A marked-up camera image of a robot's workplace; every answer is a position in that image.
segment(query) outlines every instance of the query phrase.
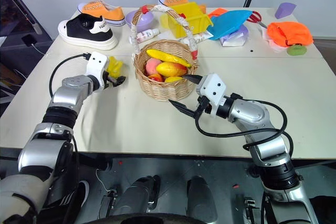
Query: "orange fabric bag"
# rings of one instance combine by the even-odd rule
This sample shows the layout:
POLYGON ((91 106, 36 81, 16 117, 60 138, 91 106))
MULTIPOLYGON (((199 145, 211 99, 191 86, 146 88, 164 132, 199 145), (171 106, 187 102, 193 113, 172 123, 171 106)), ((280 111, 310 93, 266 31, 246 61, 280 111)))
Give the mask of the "orange fabric bag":
POLYGON ((289 47, 295 44, 304 46, 313 43, 309 29, 298 22, 274 22, 267 27, 268 36, 279 46, 289 47))

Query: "orange sneaker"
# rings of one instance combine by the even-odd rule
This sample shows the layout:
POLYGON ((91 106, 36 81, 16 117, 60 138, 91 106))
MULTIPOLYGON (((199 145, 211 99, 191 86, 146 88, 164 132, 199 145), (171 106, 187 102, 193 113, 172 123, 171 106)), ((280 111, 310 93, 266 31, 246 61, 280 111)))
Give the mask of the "orange sneaker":
POLYGON ((78 5, 78 11, 93 17, 103 16, 105 22, 112 26, 123 26, 126 24, 121 7, 108 5, 103 0, 81 3, 78 5))
POLYGON ((189 0, 158 0, 157 2, 159 5, 173 6, 173 5, 186 4, 189 2, 189 0))

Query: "orange cloth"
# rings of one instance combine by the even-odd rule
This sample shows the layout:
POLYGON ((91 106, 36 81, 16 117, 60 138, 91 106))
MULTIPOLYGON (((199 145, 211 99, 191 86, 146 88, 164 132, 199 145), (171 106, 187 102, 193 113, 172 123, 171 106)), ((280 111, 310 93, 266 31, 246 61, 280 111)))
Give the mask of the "orange cloth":
POLYGON ((212 17, 218 17, 220 16, 221 14, 224 14, 226 13, 227 10, 226 9, 223 9, 223 8, 217 8, 215 9, 213 12, 209 13, 208 16, 209 18, 212 18, 212 17))
POLYGON ((294 44, 304 46, 313 43, 309 29, 298 22, 271 23, 267 27, 268 36, 279 46, 289 47, 294 44))

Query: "red handle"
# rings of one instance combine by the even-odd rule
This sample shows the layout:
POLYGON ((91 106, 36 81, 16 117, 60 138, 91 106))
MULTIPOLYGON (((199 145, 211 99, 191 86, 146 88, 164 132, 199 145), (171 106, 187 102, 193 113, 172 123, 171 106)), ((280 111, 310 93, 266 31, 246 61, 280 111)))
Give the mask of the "red handle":
POLYGON ((247 21, 252 23, 257 23, 261 21, 261 15, 260 13, 253 11, 251 16, 248 17, 247 21))

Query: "mango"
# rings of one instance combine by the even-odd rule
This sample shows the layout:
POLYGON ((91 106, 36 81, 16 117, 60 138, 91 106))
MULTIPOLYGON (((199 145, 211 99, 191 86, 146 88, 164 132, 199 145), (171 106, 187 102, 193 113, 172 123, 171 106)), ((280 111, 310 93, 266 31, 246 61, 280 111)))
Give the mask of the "mango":
POLYGON ((173 62, 163 62, 156 67, 158 73, 166 77, 182 76, 187 73, 187 68, 173 62))
POLYGON ((171 77, 167 77, 164 82, 174 82, 174 81, 179 81, 182 80, 183 78, 180 76, 171 76, 171 77))

